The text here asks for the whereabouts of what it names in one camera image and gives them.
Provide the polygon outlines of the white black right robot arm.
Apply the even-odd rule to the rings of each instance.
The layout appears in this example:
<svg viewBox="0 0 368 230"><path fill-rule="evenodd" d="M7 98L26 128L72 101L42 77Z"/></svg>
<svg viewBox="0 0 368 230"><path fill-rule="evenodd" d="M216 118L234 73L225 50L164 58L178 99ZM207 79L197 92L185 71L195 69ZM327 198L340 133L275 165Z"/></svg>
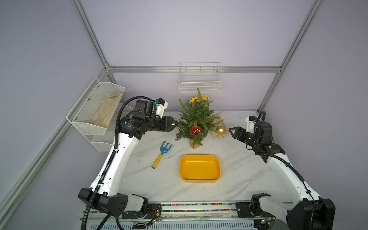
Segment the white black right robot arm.
<svg viewBox="0 0 368 230"><path fill-rule="evenodd" d="M322 198L290 163L285 151L272 137L272 126L265 122L248 121L246 129L229 129L231 136L245 143L250 150L276 173L292 199L285 204L270 194L254 194L250 211L254 216L268 213L287 224L290 230L331 230L335 205Z"/></svg>

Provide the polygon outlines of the aluminium rail with pebbles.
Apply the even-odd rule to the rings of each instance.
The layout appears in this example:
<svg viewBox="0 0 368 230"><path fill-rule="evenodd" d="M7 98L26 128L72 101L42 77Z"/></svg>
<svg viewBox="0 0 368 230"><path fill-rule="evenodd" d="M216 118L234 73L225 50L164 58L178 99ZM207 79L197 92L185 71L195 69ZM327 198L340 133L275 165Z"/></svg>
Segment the aluminium rail with pebbles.
<svg viewBox="0 0 368 230"><path fill-rule="evenodd" d="M204 201L204 202L163 202L148 203L146 209L141 212L125 211L121 219L147 219L161 216L163 218L183 217L231 217L231 218L255 218L256 215L250 209L249 201Z"/></svg>

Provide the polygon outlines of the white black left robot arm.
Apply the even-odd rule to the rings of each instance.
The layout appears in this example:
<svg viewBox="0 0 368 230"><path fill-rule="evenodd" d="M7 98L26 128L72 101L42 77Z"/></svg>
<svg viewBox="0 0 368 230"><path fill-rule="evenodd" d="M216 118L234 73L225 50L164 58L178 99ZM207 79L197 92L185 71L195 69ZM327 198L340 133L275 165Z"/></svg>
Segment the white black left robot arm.
<svg viewBox="0 0 368 230"><path fill-rule="evenodd" d="M131 194L119 193L119 186L131 153L148 131L171 132L178 127L173 117L165 117L168 103L162 98L152 100L145 96L136 96L133 111L123 116L118 112L115 125L113 146L101 171L89 188L83 188L78 198L86 204L83 219L87 220L90 210L94 209L114 217L125 212L147 211L147 199Z"/></svg>

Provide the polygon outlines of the blue yellow toy rake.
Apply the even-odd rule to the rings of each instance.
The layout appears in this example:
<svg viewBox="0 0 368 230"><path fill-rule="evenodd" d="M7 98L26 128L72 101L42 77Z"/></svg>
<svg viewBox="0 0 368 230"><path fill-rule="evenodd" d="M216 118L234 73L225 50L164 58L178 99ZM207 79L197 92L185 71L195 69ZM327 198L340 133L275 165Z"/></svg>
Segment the blue yellow toy rake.
<svg viewBox="0 0 368 230"><path fill-rule="evenodd" d="M164 154L167 154L170 149L172 148L172 144L168 143L168 142L163 142L162 145L160 146L160 152L161 154L159 155L159 157L156 159L156 161L154 162L154 164L151 166L153 169L156 169L158 164L160 163L162 157Z"/></svg>

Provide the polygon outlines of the small green christmas tree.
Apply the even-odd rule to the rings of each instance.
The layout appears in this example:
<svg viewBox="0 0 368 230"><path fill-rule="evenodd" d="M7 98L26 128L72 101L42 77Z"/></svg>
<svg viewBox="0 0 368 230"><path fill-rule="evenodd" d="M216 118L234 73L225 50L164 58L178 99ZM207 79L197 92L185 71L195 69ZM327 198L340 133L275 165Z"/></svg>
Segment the small green christmas tree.
<svg viewBox="0 0 368 230"><path fill-rule="evenodd" d="M199 89L197 89L197 96L203 95ZM208 136L211 131L214 131L214 120L217 118L214 116L214 110L210 108L210 104L213 102L211 99L209 103L205 104L200 102L192 107L189 101L184 103L179 100L181 110L178 111L178 132L175 135L175 141L182 139L190 141L190 147L195 148L203 145L203 140ZM200 126L202 132L199 136L193 136L190 133L190 128L193 125Z"/></svg>

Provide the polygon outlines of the aluminium frame bars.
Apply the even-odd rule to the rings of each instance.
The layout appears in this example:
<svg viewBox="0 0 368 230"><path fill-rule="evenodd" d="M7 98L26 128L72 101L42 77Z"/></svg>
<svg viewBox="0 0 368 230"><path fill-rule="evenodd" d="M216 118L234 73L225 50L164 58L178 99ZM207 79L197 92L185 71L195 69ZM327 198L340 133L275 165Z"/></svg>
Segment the aluminium frame bars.
<svg viewBox="0 0 368 230"><path fill-rule="evenodd" d="M64 119L64 121L60 124L56 132L49 139L47 144L42 148L40 153L37 155L35 160L31 163L19 181L15 184L13 189L10 191L8 196L4 199L1 204L1 228L3 229L9 220L14 216L17 209L20 207L22 202L24 201L29 189L35 182L36 178L41 174L41 171L47 165L49 160L53 157L54 153L63 142L66 134L70 130L71 126L74 125L74 117L73 115L77 113L77 109L83 108L85 99L87 99L89 93L93 92L100 80L108 77L111 82L114 82L115 79L113 77L113 73L275 73L275 78L273 79L270 88L268 89L264 99L260 104L260 109L265 108L268 103L276 85L279 83L281 77L283 76L285 70L287 69L289 63L293 59L297 49L300 47L302 40L304 39L311 23L315 19L316 15L319 13L322 8L324 1L314 1L311 5L311 8L308 10L308 13L294 39L292 45L290 46L287 55L285 56L281 66L279 67L271 67L271 66L229 66L229 67L210 67L210 66L172 66L172 67L149 67L149 66L109 66L108 62L102 52L100 44L97 40L97 37L92 28L91 22L88 19L85 8L81 1L72 1L72 6L74 7L77 16L87 33L87 36L93 45L94 51L97 53L98 59L102 64L102 69L97 75L97 78L92 81L92 83L88 86L86 91L77 101L75 106L72 108L70 113Z"/></svg>

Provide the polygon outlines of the yellow purple flower bouquet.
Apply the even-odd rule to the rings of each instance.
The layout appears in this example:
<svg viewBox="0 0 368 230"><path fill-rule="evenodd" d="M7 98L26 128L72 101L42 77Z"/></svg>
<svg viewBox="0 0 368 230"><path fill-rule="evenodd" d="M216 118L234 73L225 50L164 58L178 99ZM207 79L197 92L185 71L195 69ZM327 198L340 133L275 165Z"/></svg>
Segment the yellow purple flower bouquet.
<svg viewBox="0 0 368 230"><path fill-rule="evenodd" d="M204 102L205 104L208 104L210 101L210 97L207 95L201 95L200 97L193 97L190 99L189 104L194 107L196 104L200 102Z"/></svg>

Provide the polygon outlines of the red lattice ball ornament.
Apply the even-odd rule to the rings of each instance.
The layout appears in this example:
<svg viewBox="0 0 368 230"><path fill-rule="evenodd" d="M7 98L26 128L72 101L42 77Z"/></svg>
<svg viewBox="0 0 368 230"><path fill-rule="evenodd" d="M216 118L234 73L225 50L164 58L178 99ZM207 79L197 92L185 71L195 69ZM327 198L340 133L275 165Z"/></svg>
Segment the red lattice ball ornament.
<svg viewBox="0 0 368 230"><path fill-rule="evenodd" d="M202 129L200 126L197 126L197 125L193 125L191 128L190 128L190 133L193 135L193 136L199 136L202 132Z"/></svg>

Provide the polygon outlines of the white mesh wall shelf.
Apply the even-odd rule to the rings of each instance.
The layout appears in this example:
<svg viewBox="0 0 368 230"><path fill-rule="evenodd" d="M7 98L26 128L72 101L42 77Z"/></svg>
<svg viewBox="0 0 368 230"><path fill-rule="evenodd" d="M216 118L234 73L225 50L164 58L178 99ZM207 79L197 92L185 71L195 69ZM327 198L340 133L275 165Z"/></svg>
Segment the white mesh wall shelf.
<svg viewBox="0 0 368 230"><path fill-rule="evenodd" d="M124 92L124 87L96 78L66 116L99 152L112 148Z"/></svg>

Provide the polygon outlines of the yellow plastic tray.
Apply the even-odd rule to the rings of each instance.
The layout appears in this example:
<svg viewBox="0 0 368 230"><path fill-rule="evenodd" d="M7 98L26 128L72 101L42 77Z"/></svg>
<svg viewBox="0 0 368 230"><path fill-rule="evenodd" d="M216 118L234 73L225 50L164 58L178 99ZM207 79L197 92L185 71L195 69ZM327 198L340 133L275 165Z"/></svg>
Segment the yellow plastic tray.
<svg viewBox="0 0 368 230"><path fill-rule="evenodd" d="M213 183L221 178L221 165L214 155L188 154L182 157L179 174L183 181Z"/></svg>

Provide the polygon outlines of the matte gold ball ornament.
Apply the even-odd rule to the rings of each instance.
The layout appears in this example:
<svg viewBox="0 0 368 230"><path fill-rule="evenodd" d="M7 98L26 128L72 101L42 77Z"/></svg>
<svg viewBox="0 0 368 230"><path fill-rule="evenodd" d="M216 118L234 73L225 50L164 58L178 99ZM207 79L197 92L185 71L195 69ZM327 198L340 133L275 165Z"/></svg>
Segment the matte gold ball ornament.
<svg viewBox="0 0 368 230"><path fill-rule="evenodd" d="M226 127L224 125L219 125L217 128L216 128L216 131L219 135L222 135L224 136L226 134Z"/></svg>

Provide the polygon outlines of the cream glove in shelf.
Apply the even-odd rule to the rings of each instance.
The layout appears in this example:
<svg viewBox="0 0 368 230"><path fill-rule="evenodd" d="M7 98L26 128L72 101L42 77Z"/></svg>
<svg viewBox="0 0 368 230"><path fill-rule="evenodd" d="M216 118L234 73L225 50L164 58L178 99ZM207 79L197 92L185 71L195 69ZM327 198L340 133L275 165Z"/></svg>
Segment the cream glove in shelf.
<svg viewBox="0 0 368 230"><path fill-rule="evenodd" d="M110 121L117 109L117 106L123 96L123 93L118 94L110 94L107 97L105 97L95 114L93 115L90 123L92 125L107 128L110 124Z"/></svg>

